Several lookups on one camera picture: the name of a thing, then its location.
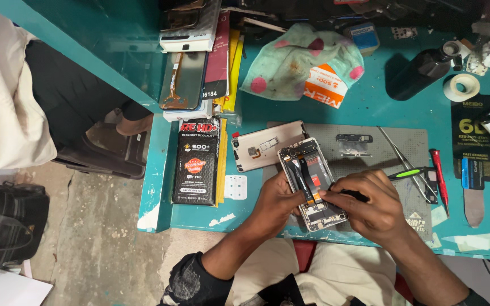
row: gray silicone mat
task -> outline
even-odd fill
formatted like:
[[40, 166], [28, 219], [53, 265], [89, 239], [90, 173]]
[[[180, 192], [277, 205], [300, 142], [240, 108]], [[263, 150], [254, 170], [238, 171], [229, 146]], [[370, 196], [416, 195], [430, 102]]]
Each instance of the gray silicone mat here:
[[[282, 124], [283, 122], [268, 122], [267, 128]], [[400, 151], [415, 167], [428, 166], [428, 136], [425, 129], [398, 129], [383, 128]], [[351, 173], [361, 172], [367, 169], [379, 168], [387, 175], [404, 170], [389, 142], [376, 127], [334, 125], [334, 124], [305, 124], [305, 130], [310, 137], [317, 139], [321, 151], [330, 167], [335, 180]], [[364, 134], [373, 138], [368, 143], [368, 153], [372, 157], [344, 157], [338, 151], [339, 143], [336, 141], [338, 134]], [[262, 183], [274, 176], [281, 165], [272, 165], [262, 171]], [[412, 182], [412, 179], [395, 181], [394, 185], [400, 195], [400, 201], [404, 207], [405, 219], [410, 223], [423, 240], [432, 239], [431, 204], [426, 203]], [[303, 226], [303, 219], [291, 216], [289, 225]], [[331, 226], [327, 230], [353, 231], [349, 222]]]

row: sleeve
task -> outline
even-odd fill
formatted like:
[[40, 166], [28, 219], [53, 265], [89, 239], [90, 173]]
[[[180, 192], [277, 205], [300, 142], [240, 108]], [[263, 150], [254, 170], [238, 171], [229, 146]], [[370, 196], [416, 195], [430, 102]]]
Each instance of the sleeve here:
[[224, 306], [234, 282], [210, 275], [201, 264], [201, 256], [188, 254], [176, 264], [169, 276], [159, 306]]
[[[478, 295], [474, 290], [469, 289], [470, 292], [464, 301], [454, 305], [454, 306], [490, 306], [484, 298]], [[425, 304], [419, 303], [416, 299], [413, 299], [413, 306], [426, 306]]]

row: teal workbench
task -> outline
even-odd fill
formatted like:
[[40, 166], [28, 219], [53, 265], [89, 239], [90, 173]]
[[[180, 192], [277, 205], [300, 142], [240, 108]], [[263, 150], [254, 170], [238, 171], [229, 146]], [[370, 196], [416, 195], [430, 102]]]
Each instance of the teal workbench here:
[[[166, 122], [156, 103], [166, 58], [158, 45], [156, 1], [0, 0], [0, 12], [155, 113], [139, 230], [158, 233], [168, 228], [185, 228], [228, 232], [247, 218], [261, 188], [261, 169], [245, 173], [248, 177], [246, 200], [225, 199], [217, 209], [170, 204], [178, 125]], [[423, 49], [452, 40], [453, 33], [433, 31], [429, 34], [426, 29], [419, 29], [416, 38], [402, 40], [393, 39], [389, 28], [378, 28], [378, 34], [380, 48], [364, 59], [365, 74], [347, 92], [339, 109], [308, 97], [278, 102], [238, 92], [243, 124], [240, 128], [229, 126], [228, 134], [264, 129], [268, 121], [294, 120], [426, 129], [428, 147], [441, 151], [451, 211], [451, 219], [433, 227], [432, 232], [439, 239], [429, 245], [438, 254], [490, 258], [490, 183], [486, 183], [484, 191], [485, 219], [478, 229], [472, 229], [464, 216], [461, 182], [453, 176], [450, 105], [442, 93], [442, 80], [405, 102], [394, 101], [385, 93], [385, 65], [389, 59], [396, 54], [412, 59]], [[242, 60], [240, 82], [264, 43], [266, 41], [246, 38], [247, 58]], [[490, 71], [485, 77], [477, 78], [480, 93], [490, 95]], [[228, 151], [227, 175], [239, 174], [232, 156]], [[308, 233], [296, 226], [287, 226], [280, 236], [374, 245], [356, 233], [330, 230]]]
[[[490, 233], [490, 183], [485, 188], [485, 219], [478, 229], [472, 229], [464, 216], [463, 190], [461, 181], [453, 176], [453, 155], [451, 147], [450, 102], [442, 92], [443, 80], [439, 80], [425, 91], [408, 101], [394, 101], [385, 92], [385, 64], [397, 53], [412, 59], [419, 51], [438, 47], [444, 40], [451, 40], [451, 33], [429, 34], [426, 29], [412, 39], [394, 40], [390, 29], [378, 29], [380, 48], [373, 56], [366, 57], [364, 76], [347, 92], [339, 109], [335, 109], [303, 97], [300, 101], [282, 102], [263, 99], [239, 91], [237, 99], [241, 103], [243, 124], [240, 128], [228, 126], [228, 134], [246, 134], [266, 128], [266, 122], [291, 122], [302, 120], [306, 123], [387, 126], [393, 128], [426, 129], [428, 147], [441, 151], [442, 166], [449, 192], [451, 219], [433, 227], [438, 240], [431, 246], [438, 254], [476, 256], [490, 258], [490, 236], [480, 236], [489, 250], [460, 251], [457, 243], [466, 241], [454, 236]], [[246, 38], [244, 48], [247, 59], [242, 59], [240, 84], [263, 45]], [[481, 94], [490, 95], [490, 71], [479, 77]], [[138, 228], [141, 231], [160, 232], [167, 228], [184, 228], [207, 231], [229, 232], [238, 227], [251, 213], [258, 197], [262, 169], [244, 173], [247, 176], [247, 199], [224, 199], [219, 208], [194, 205], [170, 204], [170, 190], [173, 184], [177, 123], [167, 123], [161, 115], [155, 115], [150, 141], [147, 170], [141, 198]], [[237, 175], [231, 146], [228, 146], [227, 175]], [[281, 237], [348, 243], [374, 246], [357, 233], [320, 230], [314, 233], [297, 226], [287, 226]]]

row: masking tape roll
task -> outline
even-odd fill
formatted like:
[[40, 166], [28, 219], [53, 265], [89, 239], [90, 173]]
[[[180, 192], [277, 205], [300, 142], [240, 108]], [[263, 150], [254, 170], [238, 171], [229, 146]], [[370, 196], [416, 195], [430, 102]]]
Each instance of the masking tape roll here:
[[[464, 92], [457, 89], [457, 84], [464, 86]], [[480, 92], [480, 82], [472, 75], [461, 73], [444, 84], [445, 96], [455, 102], [463, 102]]]

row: towel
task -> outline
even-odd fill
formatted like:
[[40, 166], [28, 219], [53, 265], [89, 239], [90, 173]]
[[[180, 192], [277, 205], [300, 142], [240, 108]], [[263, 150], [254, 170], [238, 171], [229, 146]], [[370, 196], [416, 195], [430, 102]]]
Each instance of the towel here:
[[309, 69], [325, 63], [348, 88], [364, 73], [364, 60], [352, 40], [334, 31], [316, 31], [309, 24], [294, 24], [262, 47], [240, 89], [271, 100], [300, 100]]

